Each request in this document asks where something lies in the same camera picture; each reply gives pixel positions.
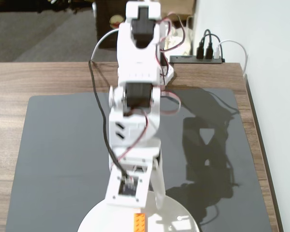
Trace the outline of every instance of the black mouse pad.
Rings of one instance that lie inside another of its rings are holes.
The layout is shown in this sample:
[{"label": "black mouse pad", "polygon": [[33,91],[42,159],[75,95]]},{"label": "black mouse pad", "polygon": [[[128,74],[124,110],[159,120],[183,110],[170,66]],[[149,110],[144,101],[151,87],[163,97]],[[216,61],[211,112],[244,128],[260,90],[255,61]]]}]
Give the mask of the black mouse pad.
[{"label": "black mouse pad", "polygon": [[[161,116],[166,194],[205,232],[271,231],[234,94],[176,91],[182,108]],[[99,93],[106,114],[108,94]],[[161,100],[162,108],[176,103]],[[93,93],[30,98],[16,165],[7,232],[76,232],[104,199],[108,153]]]}]

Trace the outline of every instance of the orange lego brick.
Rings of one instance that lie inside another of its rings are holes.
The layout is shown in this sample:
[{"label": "orange lego brick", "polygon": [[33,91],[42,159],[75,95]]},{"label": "orange lego brick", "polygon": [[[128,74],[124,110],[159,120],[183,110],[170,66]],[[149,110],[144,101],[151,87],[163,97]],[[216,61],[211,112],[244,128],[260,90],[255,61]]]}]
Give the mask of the orange lego brick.
[{"label": "orange lego brick", "polygon": [[145,214],[134,214],[133,232],[145,232]]}]

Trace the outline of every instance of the wire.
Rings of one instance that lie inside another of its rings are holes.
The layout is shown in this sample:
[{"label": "wire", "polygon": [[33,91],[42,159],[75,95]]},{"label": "wire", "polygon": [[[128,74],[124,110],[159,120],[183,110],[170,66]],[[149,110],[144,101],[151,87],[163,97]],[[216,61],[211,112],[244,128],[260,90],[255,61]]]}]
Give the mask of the wire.
[{"label": "wire", "polygon": [[179,96],[177,96],[173,92],[166,91],[166,90],[165,91],[162,91],[160,93],[160,95],[162,97],[169,97],[169,98],[172,98],[172,99],[176,100],[178,102],[178,105],[179,105],[176,110],[169,110],[169,111],[162,111],[162,110],[160,110],[160,114],[162,114],[162,115],[174,115],[174,114],[176,114],[180,110],[181,100],[180,100]]},{"label": "wire", "polygon": [[189,16],[187,17],[187,19],[186,19],[186,28],[187,28],[187,29],[190,29],[190,27],[189,27],[189,19],[191,19],[191,18],[193,18],[193,15],[189,15]]},{"label": "wire", "polygon": [[182,21],[180,20],[179,15],[176,15],[176,16],[178,17],[178,20],[179,20],[179,23],[180,23],[180,27],[183,30],[183,39],[182,39],[182,41],[179,44],[177,44],[177,45],[175,45],[175,46],[173,46],[171,48],[168,48],[168,49],[160,49],[160,52],[168,52],[168,51],[174,50],[174,49],[178,48],[180,45],[182,45],[185,42],[186,33],[185,33],[184,25],[183,25]]},{"label": "wire", "polygon": [[120,163],[117,161],[116,159],[116,156],[114,154],[114,152],[112,151],[111,147],[110,147],[110,144],[107,140],[107,132],[106,132],[106,116],[105,116],[105,113],[103,111],[103,108],[101,106],[101,103],[100,103],[100,100],[99,100],[99,97],[98,97],[98,94],[97,94],[97,89],[96,89],[96,84],[95,84],[95,77],[93,75],[93,71],[92,71],[92,67],[91,67],[91,60],[88,61],[88,66],[89,66],[89,70],[90,70],[90,74],[91,74],[91,80],[92,80],[92,87],[93,87],[93,92],[95,94],[95,97],[96,97],[96,100],[97,100],[97,104],[98,104],[98,107],[101,111],[101,114],[102,114],[102,118],[103,118],[103,138],[104,138],[104,142],[105,142],[105,145],[106,145],[106,148],[111,156],[111,159],[113,161],[113,163],[117,166],[117,168],[121,171],[122,175],[124,177],[128,177],[128,174],[126,172],[126,170],[123,169],[123,167],[120,165]]},{"label": "wire", "polygon": [[158,50],[158,45],[156,45],[156,61],[159,64],[160,68],[161,68],[161,72],[162,72],[162,78],[163,78],[163,85],[165,85],[165,78],[164,78],[164,72],[163,72],[163,67],[158,59],[158,55],[157,55],[157,50]]},{"label": "wire", "polygon": [[102,41],[103,41],[106,37],[108,37],[110,34],[113,34],[113,33],[117,32],[117,31],[119,31],[119,28],[114,29],[114,30],[110,30],[108,33],[106,33],[105,35],[103,35],[103,37],[102,37],[102,38],[97,42],[95,48],[93,49],[93,52],[92,52],[92,55],[91,55],[91,59],[90,59],[90,60],[93,61],[93,58],[94,58],[94,56],[95,56],[95,54],[96,54],[96,52],[97,52],[97,50],[98,50],[99,45],[102,43]]},{"label": "wire", "polygon": [[224,42],[233,42],[233,43],[236,43],[236,44],[240,45],[242,47],[242,49],[244,50],[244,53],[245,53],[245,64],[244,64],[244,68],[243,68],[243,77],[245,77],[246,67],[247,67],[247,62],[248,62],[248,54],[247,54],[247,51],[246,51],[245,47],[241,43],[239,43],[237,41],[234,41],[234,40],[223,40],[223,41],[219,42],[219,44],[217,45],[217,47],[220,46]]},{"label": "wire", "polygon": [[158,20],[157,23],[161,23],[166,18],[169,18],[171,15],[176,15],[174,12],[169,12],[167,16],[163,17],[162,19]]},{"label": "wire", "polygon": [[170,35],[170,32],[171,32],[172,21],[170,19],[166,18],[166,19],[162,20],[161,22],[164,22],[164,21],[168,22],[168,33],[166,36],[164,36],[160,39],[160,42],[165,41],[165,39]]},{"label": "wire", "polygon": [[165,56],[165,54],[162,53],[162,55],[163,55],[164,61],[165,61],[165,63],[166,63],[166,74],[165,74],[165,76],[167,76],[168,73],[169,73],[169,65],[170,65],[170,64],[169,64],[168,59],[167,59],[167,57]]},{"label": "wire", "polygon": [[[217,35],[212,34],[212,33],[209,33],[209,34],[204,35],[204,36],[201,38],[200,41],[203,41],[203,40],[205,39],[206,36],[214,36],[214,37],[217,38],[218,42],[220,43],[220,38],[219,38]],[[221,50],[221,60],[222,60],[222,62],[224,62],[223,53],[222,53],[222,46],[221,46],[221,44],[219,44],[219,45],[220,45],[220,50]]]},{"label": "wire", "polygon": [[147,116],[147,114],[146,114],[145,111],[143,111],[143,110],[141,110],[141,111],[142,111],[142,113],[144,114],[144,116],[145,116],[145,120],[146,120],[144,130],[142,131],[142,133],[140,134],[140,136],[135,140],[135,142],[134,142],[130,147],[128,147],[128,149],[127,149],[124,153],[122,153],[121,156],[118,157],[118,159],[117,159],[118,162],[119,162],[122,158],[124,158],[124,157],[126,156],[126,154],[127,154],[127,153],[132,149],[132,148],[134,148],[134,147],[137,145],[137,143],[138,143],[138,142],[141,140],[141,138],[144,136],[144,134],[145,134],[145,132],[146,132],[146,130],[147,130],[147,128],[148,128],[148,116]]},{"label": "wire", "polygon": [[206,29],[205,31],[204,31],[204,34],[203,34],[203,36],[204,35],[206,35],[206,33],[209,33],[210,34],[210,36],[209,36],[209,42],[211,43],[212,42],[212,33],[211,33],[211,31],[209,30],[209,29]]}]

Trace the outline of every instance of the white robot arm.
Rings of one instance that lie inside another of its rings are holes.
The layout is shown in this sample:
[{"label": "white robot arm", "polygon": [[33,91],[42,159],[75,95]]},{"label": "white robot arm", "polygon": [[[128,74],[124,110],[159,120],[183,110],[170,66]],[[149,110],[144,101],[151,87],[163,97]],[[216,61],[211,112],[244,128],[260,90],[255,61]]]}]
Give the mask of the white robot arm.
[{"label": "white robot arm", "polygon": [[128,178],[109,158],[109,204],[145,207],[149,182],[157,208],[163,204],[161,142],[153,137],[160,124],[160,39],[166,33],[160,12],[158,2],[129,1],[126,21],[119,26],[118,87],[109,93],[109,143]]}]

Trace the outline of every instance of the wooden table surface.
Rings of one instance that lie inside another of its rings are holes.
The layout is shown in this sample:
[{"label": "wooden table surface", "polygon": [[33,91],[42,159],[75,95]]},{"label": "wooden table surface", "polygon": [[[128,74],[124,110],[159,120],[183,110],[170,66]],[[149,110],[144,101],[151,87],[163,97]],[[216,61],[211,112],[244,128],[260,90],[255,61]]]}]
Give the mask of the wooden table surface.
[{"label": "wooden table surface", "polygon": [[[234,91],[272,230],[277,232],[273,200],[240,65],[176,64],[174,70],[171,88],[230,88]],[[108,91],[108,83],[117,85],[116,62],[96,63],[94,73],[98,91]],[[86,62],[0,63],[0,232],[5,231],[29,98],[90,91],[92,82]]]}]

